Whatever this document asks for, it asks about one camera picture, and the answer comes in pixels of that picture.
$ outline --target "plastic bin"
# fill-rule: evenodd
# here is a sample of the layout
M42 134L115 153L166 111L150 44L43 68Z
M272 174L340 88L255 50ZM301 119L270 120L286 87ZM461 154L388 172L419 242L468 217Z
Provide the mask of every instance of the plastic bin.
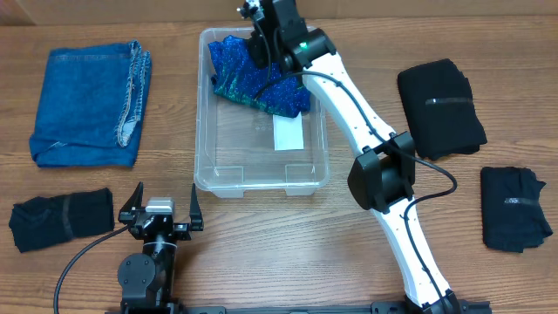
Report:
M303 113L303 150L276 151L273 116L216 96L208 44L228 35L249 38L251 28L213 28L200 35L194 181L221 198L245 191L284 189L312 195L330 178L325 111L311 98Z

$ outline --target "blue jeans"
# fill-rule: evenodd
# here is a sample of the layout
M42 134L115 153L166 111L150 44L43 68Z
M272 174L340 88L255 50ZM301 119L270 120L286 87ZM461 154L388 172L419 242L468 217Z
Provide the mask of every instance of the blue jeans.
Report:
M39 167L132 167L150 78L149 51L135 40L51 51L32 159Z

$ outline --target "wooden table surface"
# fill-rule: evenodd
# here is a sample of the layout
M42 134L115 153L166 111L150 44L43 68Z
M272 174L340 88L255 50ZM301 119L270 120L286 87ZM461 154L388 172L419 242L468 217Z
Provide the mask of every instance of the wooden table surface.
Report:
M558 228L558 17L382 18L315 21L344 56L363 95L390 125L407 129L397 74L450 58L470 79L488 144L444 158L458 191L418 207L432 253L461 298L495 313L558 312L558 237L508 254L481 237L480 169L530 167L548 183L541 205ZM145 198L172 196L187 218L194 170L198 40L207 27L243 23L0 28L0 312L51 313L67 262L92 239L19 254L8 228L12 204L109 187L118 211L138 181ZM137 38L153 56L153 80L133 169L39 169L29 153L48 51ZM403 281L382 229L346 186L349 146L328 121L331 179L312 197L199 193L206 230L180 244L175 295L189 306L230 308L369 304L401 300ZM417 195L448 187L418 167ZM87 253L61 293L62 313L103 313L120 301L117 268L141 243L119 235Z

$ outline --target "blue cloth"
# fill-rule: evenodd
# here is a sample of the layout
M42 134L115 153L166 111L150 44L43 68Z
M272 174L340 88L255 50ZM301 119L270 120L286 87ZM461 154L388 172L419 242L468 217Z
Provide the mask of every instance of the blue cloth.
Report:
M32 159L39 167L132 167L150 78L150 53L135 40L51 51Z
M209 44L209 51L216 72L212 77L216 95L288 118L310 110L310 92L297 78L287 78L272 85L258 100L254 100L266 84L268 68L260 70L255 66L246 40L228 36L222 42ZM281 76L279 65L272 64L270 81Z

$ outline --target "clothing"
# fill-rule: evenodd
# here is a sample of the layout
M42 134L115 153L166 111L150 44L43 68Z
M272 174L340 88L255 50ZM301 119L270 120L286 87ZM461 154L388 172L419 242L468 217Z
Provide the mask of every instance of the clothing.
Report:
M254 100L266 84L268 67L262 70L256 67L246 40L228 36L222 42L209 44L209 51L216 71L211 79L216 95L288 118L310 110L310 92L296 78L287 78L272 85L258 100ZM270 81L282 76L278 64L272 64L271 70Z
M151 79L140 43L51 51L30 138L39 167L132 167Z
M114 230L112 193L108 188L15 204L10 228L21 253L98 236Z
M526 168L484 167L480 172L483 240L490 249L523 252L553 234L539 204L545 182Z
M451 60L401 72L398 87L420 157L436 160L448 154L473 154L487 143L469 80Z

